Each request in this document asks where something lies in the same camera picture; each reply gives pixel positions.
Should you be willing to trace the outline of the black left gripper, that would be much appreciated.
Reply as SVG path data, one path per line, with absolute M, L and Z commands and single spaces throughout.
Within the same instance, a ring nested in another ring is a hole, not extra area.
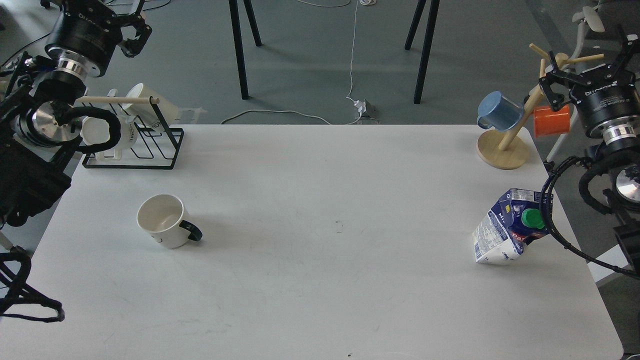
M 87 75 L 105 75 L 116 48 L 132 59 L 139 55 L 153 28 L 143 13 L 118 14 L 100 0 L 52 0 L 60 10 L 46 41 L 45 52 L 54 60 L 66 57 L 82 64 Z M 125 39 L 122 28 L 135 34 Z

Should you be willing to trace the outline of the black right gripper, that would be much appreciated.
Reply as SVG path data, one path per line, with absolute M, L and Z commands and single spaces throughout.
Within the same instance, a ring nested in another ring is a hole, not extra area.
M 563 69 L 569 64 L 569 55 L 546 55 L 540 61 L 538 92 L 553 112 L 574 104 L 585 136 L 590 139 L 601 139 L 610 125 L 628 123 L 638 129 L 637 79 L 626 66 L 640 52 L 639 36 L 627 34 L 622 25 L 615 29 L 621 37 L 620 52 L 606 67 L 580 73 L 585 85 L 571 87 L 569 80 L 574 74 Z

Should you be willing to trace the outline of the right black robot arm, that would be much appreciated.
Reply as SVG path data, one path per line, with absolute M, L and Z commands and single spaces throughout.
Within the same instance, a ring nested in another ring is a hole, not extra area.
M 617 26 L 621 50 L 614 61 L 572 73 L 560 68 L 550 52 L 551 68 L 539 78 L 539 86 L 553 112 L 574 105 L 585 136 L 600 139 L 599 145 L 583 157 L 571 156 L 551 171 L 542 187 L 539 209 L 550 234 L 565 249 L 617 274 L 639 278 L 639 117 L 640 100 L 636 75 L 627 64 L 639 52 L 639 39 Z M 561 175 L 571 166 L 582 166 L 578 192 L 586 205 L 603 215 L 613 215 L 619 225 L 615 239 L 630 265 L 613 265 L 598 260 L 576 247 L 559 233 L 553 223 L 550 198 Z

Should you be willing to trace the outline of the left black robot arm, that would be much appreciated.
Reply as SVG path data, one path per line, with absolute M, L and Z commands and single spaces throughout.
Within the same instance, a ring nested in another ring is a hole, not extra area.
M 46 55 L 23 52 L 9 70 L 1 102 L 1 224 L 19 227 L 50 209 L 71 186 L 64 170 L 77 152 L 91 154 L 121 141 L 116 114 L 75 106 L 86 79 L 105 75 L 116 48 L 139 55 L 152 28 L 144 2 L 117 13 L 102 0 L 57 0 L 59 16 Z

